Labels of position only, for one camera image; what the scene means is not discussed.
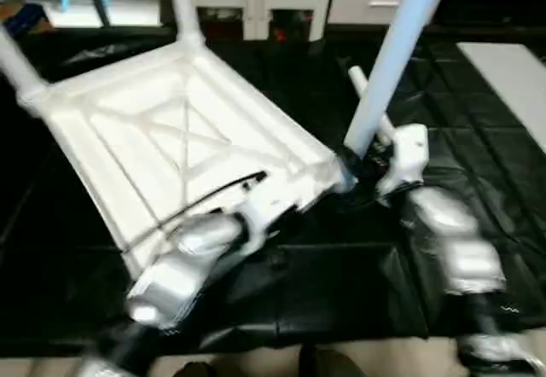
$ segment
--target black tablecloth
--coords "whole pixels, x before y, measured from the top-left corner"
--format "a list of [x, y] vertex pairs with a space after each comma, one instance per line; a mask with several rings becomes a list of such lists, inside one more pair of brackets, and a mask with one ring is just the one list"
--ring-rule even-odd
[[[169, 43], [154, 32], [58, 32], [23, 43], [50, 80]], [[379, 43], [210, 43], [326, 145], [338, 146]], [[0, 356], [78, 353], [123, 317], [130, 278], [83, 185], [4, 82], [0, 105]], [[501, 254], [521, 328], [546, 323], [546, 158], [453, 43], [421, 43], [389, 114], [429, 127], [426, 180], [463, 198]], [[164, 352], [452, 335], [453, 306], [423, 240], [379, 206], [326, 199], [213, 287], [190, 339]]]

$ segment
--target white cabinet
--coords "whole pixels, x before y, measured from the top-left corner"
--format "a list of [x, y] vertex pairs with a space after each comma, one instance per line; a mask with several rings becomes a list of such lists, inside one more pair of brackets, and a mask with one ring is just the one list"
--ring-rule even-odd
[[[430, 18], [440, 0], [430, 7]], [[332, 0], [328, 23], [351, 25], [387, 25], [391, 23], [402, 0]]]
[[265, 40], [270, 35], [274, 10], [310, 12], [310, 40], [322, 37], [329, 0], [195, 0], [198, 8], [241, 9], [245, 40]]

